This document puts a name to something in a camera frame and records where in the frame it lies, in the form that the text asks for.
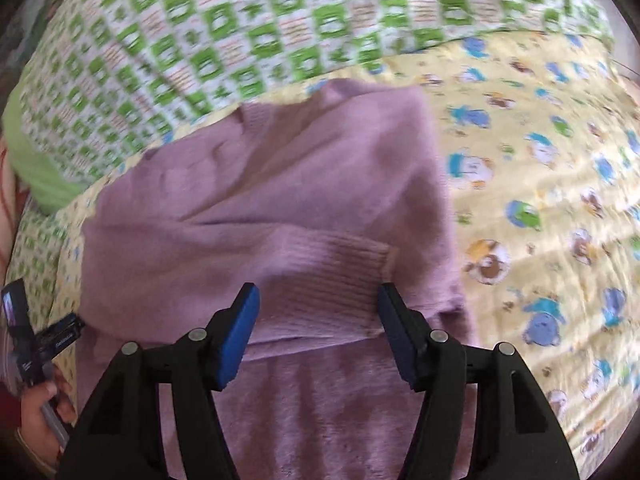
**green blanket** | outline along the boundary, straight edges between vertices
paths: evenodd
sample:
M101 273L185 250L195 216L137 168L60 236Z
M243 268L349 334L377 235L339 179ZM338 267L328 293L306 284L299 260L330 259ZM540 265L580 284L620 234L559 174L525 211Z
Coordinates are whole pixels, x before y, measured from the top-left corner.
M270 87L518 29L609 37L595 0L65 0L25 70L19 129L83 188Z

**green fabric border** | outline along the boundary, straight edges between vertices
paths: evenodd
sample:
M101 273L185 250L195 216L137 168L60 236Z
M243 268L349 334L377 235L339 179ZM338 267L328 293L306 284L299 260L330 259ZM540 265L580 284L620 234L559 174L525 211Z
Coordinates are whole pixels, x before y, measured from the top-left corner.
M24 78L9 95L2 114L2 130L8 147L8 159L15 173L31 188L40 208L46 214L55 213L84 191L84 187L67 182L58 173L49 157L34 149L22 132L20 95Z

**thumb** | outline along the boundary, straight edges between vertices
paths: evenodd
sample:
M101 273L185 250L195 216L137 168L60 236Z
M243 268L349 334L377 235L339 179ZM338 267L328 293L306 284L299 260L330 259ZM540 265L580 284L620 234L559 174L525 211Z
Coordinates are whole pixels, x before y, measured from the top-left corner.
M33 388L29 388L24 393L24 395L22 396L22 404L30 408L39 408L49 399L52 399L57 392L57 386L51 381L38 384Z

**silver screw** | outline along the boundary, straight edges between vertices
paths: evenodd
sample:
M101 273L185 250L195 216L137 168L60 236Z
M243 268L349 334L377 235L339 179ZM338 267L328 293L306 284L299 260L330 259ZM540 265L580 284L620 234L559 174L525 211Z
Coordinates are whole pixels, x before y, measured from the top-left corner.
M431 339L433 339L436 343L444 343L449 339L449 334L447 334L444 330L431 330Z
M138 351L138 343L134 341L129 341L128 343L124 343L124 345L122 345L121 350L124 355L133 355Z
M202 341L207 336L207 331L203 328L194 328L189 332L189 339L192 341Z
M503 341L498 345L498 350L501 354L504 355L513 355L516 353L515 346L513 346L511 343L507 343L506 341Z

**black device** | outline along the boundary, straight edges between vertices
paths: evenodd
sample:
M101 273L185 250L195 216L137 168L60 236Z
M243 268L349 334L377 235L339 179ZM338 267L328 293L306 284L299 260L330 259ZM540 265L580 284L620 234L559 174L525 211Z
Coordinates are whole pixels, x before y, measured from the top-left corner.
M158 384L170 383L187 478L239 480L210 391L235 378L258 310L258 289L245 283L230 308L173 345L126 343L84 407L56 478L167 480ZM510 343L485 350L432 330L391 283L380 286L378 313L401 377L424 392L399 480L450 479L469 383L478 384L478 411L468 479L578 480L562 429Z
M42 332L34 333L22 279L2 289L2 309L14 345L12 358L22 382L32 387L52 380L51 360L80 337L84 322L76 314L68 314ZM42 407L42 413L60 446L65 449L73 428L62 421L57 406L58 398L54 397Z

